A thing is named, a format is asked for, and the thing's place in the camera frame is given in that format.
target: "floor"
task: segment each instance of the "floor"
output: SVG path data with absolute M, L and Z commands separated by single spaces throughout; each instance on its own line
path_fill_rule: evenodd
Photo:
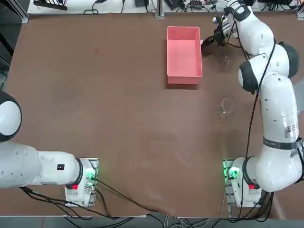
M 155 214 L 162 222 L 164 221 L 164 215 Z M 211 228 L 212 225 L 217 221 L 216 218 L 211 219 L 205 228 Z M 97 228 L 112 224 L 109 219 L 105 218 L 92 218 L 90 221 L 83 220 L 73 220 L 81 228 Z M 174 222 L 174 218 L 170 219 L 170 224 Z M 75 226 L 66 221 L 64 218 L 60 217 L 10 217 L 10 218 L 0 218 L 1 228 L 16 228 L 16 227 L 26 227 L 31 228 L 74 228 Z M 228 221 L 221 221 L 216 225 L 216 228 L 302 228 L 302 221 L 279 221 L 269 219 L 266 222 L 256 222 L 256 221 L 242 221 L 236 224 L 231 224 Z M 127 224 L 121 226 L 123 228 L 162 228 L 163 225 L 152 217 L 147 218 L 135 218 Z
M 19 0 L 19 3 L 23 8 L 28 8 L 29 0 Z M 15 47 L 21 28 L 21 20 L 14 13 L 9 11 L 3 5 L 0 4 L 0 31 L 3 33 L 7 41 Z M 0 54 L 7 60 L 11 60 L 11 56 L 6 49 L 0 45 Z M 161 221 L 164 221 L 164 215 L 160 213 L 154 213 Z M 83 221 L 79 219 L 73 220 L 80 228 L 97 228 L 100 226 L 111 224 L 111 221 L 107 218 L 92 218 L 90 221 Z M 205 226 L 206 228 L 212 227 L 217 221 L 216 218 L 211 219 Z M 64 218 L 61 217 L 1 217 L 1 228 L 16 228 L 16 227 L 31 227 L 31 228 L 73 228 L 75 227 Z M 135 218 L 132 221 L 122 226 L 123 228 L 161 228 L 163 225 L 152 217 L 147 218 Z M 279 221 L 269 219 L 266 222 L 260 223 L 256 221 L 244 221 L 236 224 L 231 224 L 228 221 L 220 221 L 217 224 L 217 228 L 302 228 L 304 227 L 304 221 Z

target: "brown table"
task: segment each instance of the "brown table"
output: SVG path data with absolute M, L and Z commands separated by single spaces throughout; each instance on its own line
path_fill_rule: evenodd
M 222 159 L 245 155 L 254 101 L 237 80 L 244 57 L 238 48 L 214 45 L 203 58 L 197 88 L 166 84 L 167 26 L 199 26 L 204 38 L 215 28 L 212 17 L 108 14 L 31 19 L 22 26 L 7 83 L 23 113 L 14 141 L 37 150 L 98 157 L 100 178 L 150 208 L 176 216 L 218 217 L 224 193 Z M 301 69 L 295 81 L 300 80 L 303 22 L 286 12 L 259 17 L 277 41 L 298 50 Z M 224 56 L 231 61 L 227 66 Z M 217 107 L 225 97 L 232 98 L 235 107 L 220 120 Z M 304 116 L 299 118 L 304 126 Z M 259 153 L 262 137 L 258 107 L 250 155 Z M 64 198 L 60 186 L 35 189 Z M 277 192 L 272 217 L 304 219 L 303 190 L 300 183 Z M 62 215 L 19 189 L 0 191 L 1 215 Z M 102 191 L 113 215 L 146 213 Z M 95 209 L 104 211 L 101 201 Z M 92 215 L 83 210 L 81 214 Z

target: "clear plastic cup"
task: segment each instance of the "clear plastic cup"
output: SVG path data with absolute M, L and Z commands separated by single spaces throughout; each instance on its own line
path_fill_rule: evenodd
M 234 108 L 234 102 L 230 98 L 224 98 L 222 103 L 217 109 L 218 116 L 220 119 L 225 119 L 227 116 L 232 113 Z

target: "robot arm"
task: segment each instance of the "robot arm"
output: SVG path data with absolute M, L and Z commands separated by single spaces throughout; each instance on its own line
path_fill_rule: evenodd
M 295 93 L 289 79 L 298 71 L 299 57 L 290 45 L 274 44 L 271 29 L 241 1 L 231 1 L 225 16 L 232 25 L 233 36 L 240 40 L 248 54 L 254 56 L 242 63 L 238 71 L 238 80 L 246 91 L 254 93 L 258 89 L 274 48 L 259 91 L 264 126 L 262 152 L 247 161 L 237 158 L 232 166 L 239 170 L 232 181 L 237 205 L 241 203 L 239 186 L 244 176 L 243 206 L 253 207 L 261 196 L 261 189 L 267 192 L 284 189 L 302 175 L 299 154 L 289 148 L 296 144 L 299 136 Z
M 88 178 L 96 176 L 92 165 L 94 159 L 75 158 L 66 152 L 37 151 L 33 147 L 8 141 L 19 131 L 21 120 L 19 104 L 0 91 L 0 189 L 65 185 L 67 201 L 82 206 L 94 204 L 95 181 Z

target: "pink bin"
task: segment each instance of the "pink bin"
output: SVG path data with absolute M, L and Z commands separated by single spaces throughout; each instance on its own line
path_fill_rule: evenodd
M 167 74 L 169 84 L 198 84 L 203 76 L 198 27 L 167 29 Z

